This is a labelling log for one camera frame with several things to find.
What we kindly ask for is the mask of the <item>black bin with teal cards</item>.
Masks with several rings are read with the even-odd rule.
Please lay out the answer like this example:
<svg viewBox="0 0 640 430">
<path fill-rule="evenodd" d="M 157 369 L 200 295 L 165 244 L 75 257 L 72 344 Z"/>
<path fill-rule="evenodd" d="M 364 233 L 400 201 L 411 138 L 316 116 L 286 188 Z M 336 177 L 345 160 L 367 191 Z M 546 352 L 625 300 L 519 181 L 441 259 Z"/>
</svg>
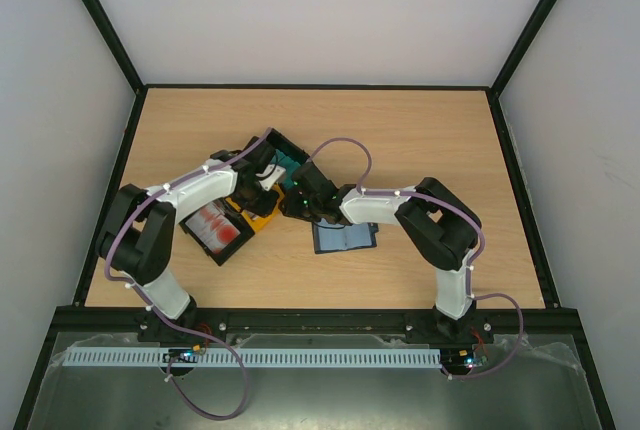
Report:
<svg viewBox="0 0 640 430">
<path fill-rule="evenodd" d="M 294 186 L 292 174 L 308 158 L 302 148 L 275 129 L 271 129 L 265 140 L 244 156 L 255 168 L 259 180 L 273 179 L 278 174 L 277 184 L 283 192 Z"/>
</svg>

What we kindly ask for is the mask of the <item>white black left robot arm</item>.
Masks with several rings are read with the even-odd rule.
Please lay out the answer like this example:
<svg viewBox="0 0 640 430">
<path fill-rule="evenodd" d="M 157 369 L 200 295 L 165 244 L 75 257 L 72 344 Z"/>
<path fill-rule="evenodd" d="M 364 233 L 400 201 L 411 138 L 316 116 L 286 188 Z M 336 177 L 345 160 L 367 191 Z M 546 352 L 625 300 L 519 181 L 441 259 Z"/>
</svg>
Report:
<svg viewBox="0 0 640 430">
<path fill-rule="evenodd" d="M 96 253 L 104 276 L 143 300 L 145 309 L 176 327 L 195 326 L 195 299 L 169 268 L 174 229 L 185 218 L 226 198 L 260 217 L 275 209 L 276 184 L 284 169 L 272 146 L 241 152 L 219 151 L 172 181 L 120 188 L 100 230 Z"/>
</svg>

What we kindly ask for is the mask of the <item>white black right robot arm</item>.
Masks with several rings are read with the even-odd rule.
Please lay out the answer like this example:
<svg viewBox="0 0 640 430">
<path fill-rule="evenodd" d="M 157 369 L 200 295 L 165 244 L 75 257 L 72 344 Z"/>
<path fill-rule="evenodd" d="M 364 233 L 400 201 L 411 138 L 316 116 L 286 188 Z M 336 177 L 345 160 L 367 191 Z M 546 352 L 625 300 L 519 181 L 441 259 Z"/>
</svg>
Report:
<svg viewBox="0 0 640 430">
<path fill-rule="evenodd" d="M 445 340 L 471 329 L 476 308 L 473 263 L 485 246 L 479 217 L 433 177 L 404 188 L 372 189 L 360 182 L 338 187 L 312 162 L 296 169 L 279 204 L 282 214 L 311 223 L 387 224 L 401 227 L 436 270 L 434 327 Z"/>
</svg>

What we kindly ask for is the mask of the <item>blue leather card holder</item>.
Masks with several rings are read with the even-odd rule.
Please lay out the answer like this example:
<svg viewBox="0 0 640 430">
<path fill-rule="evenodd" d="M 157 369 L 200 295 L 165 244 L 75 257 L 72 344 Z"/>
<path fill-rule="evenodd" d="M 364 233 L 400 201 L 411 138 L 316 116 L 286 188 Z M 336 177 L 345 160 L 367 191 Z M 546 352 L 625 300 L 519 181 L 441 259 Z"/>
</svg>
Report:
<svg viewBox="0 0 640 430">
<path fill-rule="evenodd" d="M 316 254 L 354 251 L 377 246 L 376 234 L 379 231 L 377 224 L 341 226 L 313 223 L 311 229 Z"/>
</svg>

